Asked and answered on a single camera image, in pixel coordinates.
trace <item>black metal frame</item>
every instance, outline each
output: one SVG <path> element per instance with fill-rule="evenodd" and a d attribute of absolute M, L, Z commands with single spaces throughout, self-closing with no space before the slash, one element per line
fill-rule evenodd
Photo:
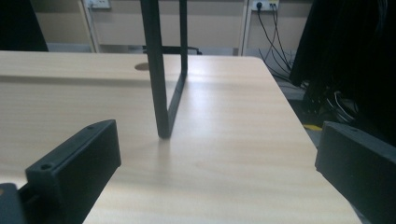
<path fill-rule="evenodd" d="M 163 43 L 158 0 L 140 0 L 145 29 L 148 66 L 158 135 L 169 138 L 175 124 L 178 105 L 188 71 L 187 0 L 179 0 L 181 72 L 169 108 L 167 108 Z"/>

